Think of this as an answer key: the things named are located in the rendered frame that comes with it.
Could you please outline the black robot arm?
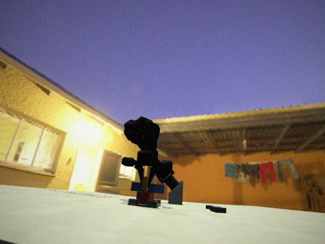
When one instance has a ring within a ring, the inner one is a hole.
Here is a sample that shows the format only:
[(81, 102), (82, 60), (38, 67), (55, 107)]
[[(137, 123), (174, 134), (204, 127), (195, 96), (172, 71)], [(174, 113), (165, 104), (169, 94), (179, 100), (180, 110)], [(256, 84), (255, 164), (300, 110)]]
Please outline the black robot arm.
[[(148, 151), (142, 149), (143, 144), (153, 144), (157, 146), (159, 134), (160, 128), (158, 124), (153, 123), (152, 120), (145, 117), (140, 117), (137, 120), (129, 120), (124, 123), (125, 137), (140, 148), (140, 151), (137, 153), (137, 161), (149, 163), (153, 160), (159, 162), (158, 151), (154, 148)], [(160, 167), (155, 175), (162, 184), (165, 182), (172, 191), (180, 183), (173, 177), (174, 173), (173, 170), (165, 170), (163, 167)]]

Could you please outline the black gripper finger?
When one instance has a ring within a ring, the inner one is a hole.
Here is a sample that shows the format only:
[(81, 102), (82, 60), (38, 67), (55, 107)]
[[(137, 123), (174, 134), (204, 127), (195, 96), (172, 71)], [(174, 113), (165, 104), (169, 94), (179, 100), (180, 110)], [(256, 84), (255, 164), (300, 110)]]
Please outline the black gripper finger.
[(144, 169), (142, 167), (135, 166), (135, 168), (138, 170), (140, 181), (141, 181), (141, 186), (142, 186), (142, 181), (144, 177)]
[(148, 183), (147, 183), (148, 188), (149, 188), (149, 185), (150, 185), (150, 183), (151, 183), (151, 181), (152, 181), (152, 178), (154, 177), (154, 175), (155, 175), (155, 173), (156, 173), (157, 171), (159, 171), (159, 168), (151, 168), (151, 167), (150, 167), (150, 174), (149, 174)]

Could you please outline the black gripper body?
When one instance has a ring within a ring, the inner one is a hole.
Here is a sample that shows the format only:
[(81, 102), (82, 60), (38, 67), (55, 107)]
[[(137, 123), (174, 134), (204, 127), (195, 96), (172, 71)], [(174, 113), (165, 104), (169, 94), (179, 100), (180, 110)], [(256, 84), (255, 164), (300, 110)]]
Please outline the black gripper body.
[[(151, 148), (157, 149), (156, 145), (153, 144), (143, 144), (142, 149), (151, 150)], [(137, 161), (133, 157), (123, 157), (121, 164), (126, 167), (143, 167), (143, 166), (151, 166), (152, 168), (160, 168), (163, 167), (165, 170), (172, 170), (173, 162), (170, 160), (162, 160), (162, 162), (150, 161), (149, 163), (144, 161)]]

